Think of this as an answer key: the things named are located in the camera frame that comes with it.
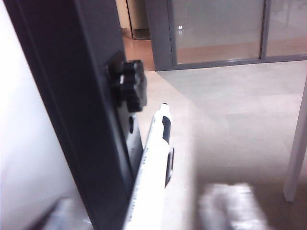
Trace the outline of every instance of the blurry object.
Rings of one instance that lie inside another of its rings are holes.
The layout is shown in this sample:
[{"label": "blurry object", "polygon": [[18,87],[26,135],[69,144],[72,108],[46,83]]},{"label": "blurry object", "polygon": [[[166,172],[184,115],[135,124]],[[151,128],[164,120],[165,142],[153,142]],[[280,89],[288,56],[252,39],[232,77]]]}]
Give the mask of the blurry object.
[{"label": "blurry object", "polygon": [[283,194],[286,201],[294,201],[298,179],[301,174],[307,148],[307,81],[298,114],[294,140],[291,149]]},{"label": "blurry object", "polygon": [[205,230],[271,230],[248,184],[210,184],[199,200]]},{"label": "blurry object", "polygon": [[78,215],[79,206],[74,198],[60,198],[26,230],[92,230],[90,219]]}]

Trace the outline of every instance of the wooden floor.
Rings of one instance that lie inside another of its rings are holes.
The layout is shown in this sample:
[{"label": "wooden floor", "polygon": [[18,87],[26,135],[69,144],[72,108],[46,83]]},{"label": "wooden floor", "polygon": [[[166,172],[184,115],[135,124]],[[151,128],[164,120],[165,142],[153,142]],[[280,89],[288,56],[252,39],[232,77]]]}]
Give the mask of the wooden floor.
[{"label": "wooden floor", "polygon": [[123,37],[127,60],[142,60],[144,70],[154,70],[154,58],[151,40],[135,40]]}]

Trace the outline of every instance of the wall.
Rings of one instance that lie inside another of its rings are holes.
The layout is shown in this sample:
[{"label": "wall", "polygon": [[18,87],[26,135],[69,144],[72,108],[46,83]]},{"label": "wall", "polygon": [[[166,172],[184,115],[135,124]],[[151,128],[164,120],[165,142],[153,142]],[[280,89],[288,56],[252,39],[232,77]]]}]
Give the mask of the wall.
[{"label": "wall", "polygon": [[133,29],[148,29],[145,0],[128,0]]},{"label": "wall", "polygon": [[130,29],[126,0],[116,0],[119,23],[121,28]]}]

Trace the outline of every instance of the doorway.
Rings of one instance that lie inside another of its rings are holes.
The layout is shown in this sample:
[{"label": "doorway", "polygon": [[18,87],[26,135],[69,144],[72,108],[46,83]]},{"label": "doorway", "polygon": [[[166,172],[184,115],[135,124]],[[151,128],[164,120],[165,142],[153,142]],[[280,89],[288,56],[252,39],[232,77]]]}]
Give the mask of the doorway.
[{"label": "doorway", "polygon": [[155,70],[145,0],[116,0],[127,60],[140,59],[144,70]]}]

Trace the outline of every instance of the frosted glass panel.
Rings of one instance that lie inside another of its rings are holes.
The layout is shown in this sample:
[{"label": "frosted glass panel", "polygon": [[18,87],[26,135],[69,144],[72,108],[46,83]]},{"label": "frosted glass panel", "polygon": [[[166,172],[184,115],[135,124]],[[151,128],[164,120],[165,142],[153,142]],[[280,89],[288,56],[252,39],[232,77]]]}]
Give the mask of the frosted glass panel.
[{"label": "frosted glass panel", "polygon": [[263,0],[172,0],[177,63],[258,58]]},{"label": "frosted glass panel", "polygon": [[307,0],[272,0],[267,56],[307,54]]}]

